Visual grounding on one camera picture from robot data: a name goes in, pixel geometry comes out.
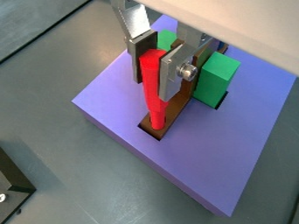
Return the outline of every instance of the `green cube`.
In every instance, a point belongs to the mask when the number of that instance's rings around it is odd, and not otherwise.
[[[165,50],[167,52],[171,50],[171,44],[176,40],[176,34],[171,31],[161,30],[157,33],[157,49]]]
[[[216,108],[220,103],[239,64],[239,61],[215,52],[201,67],[192,96],[212,108]]]

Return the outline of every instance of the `gray floor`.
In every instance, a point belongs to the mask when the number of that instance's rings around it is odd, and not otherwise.
[[[97,0],[0,65],[0,144],[37,188],[9,224],[285,224],[299,193],[299,81],[233,216],[215,217],[70,104],[124,51],[123,36]]]
[[[88,0],[0,0],[0,61]]]

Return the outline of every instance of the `purple platform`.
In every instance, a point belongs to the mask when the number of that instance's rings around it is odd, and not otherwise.
[[[175,31],[175,27],[176,22],[165,16],[153,24],[157,31]],[[207,209],[231,216],[295,77],[232,46],[227,55],[241,64],[219,110],[191,100],[160,142],[136,127],[147,108],[127,52],[73,103],[99,128]]]

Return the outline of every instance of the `black object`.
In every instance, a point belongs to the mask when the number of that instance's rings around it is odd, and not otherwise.
[[[0,147],[0,223],[5,223],[36,191]]]

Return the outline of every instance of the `screw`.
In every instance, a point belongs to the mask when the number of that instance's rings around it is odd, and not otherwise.
[[[197,67],[191,65],[189,63],[183,63],[177,72],[179,72],[177,75],[180,77],[183,77],[187,81],[192,81],[197,73]]]
[[[0,203],[5,201],[5,194],[0,194]]]
[[[205,34],[205,33],[203,33],[203,34],[201,34],[201,36],[200,36],[200,40],[201,40],[201,41],[204,41],[204,40],[205,40],[205,38],[207,38],[207,34]]]

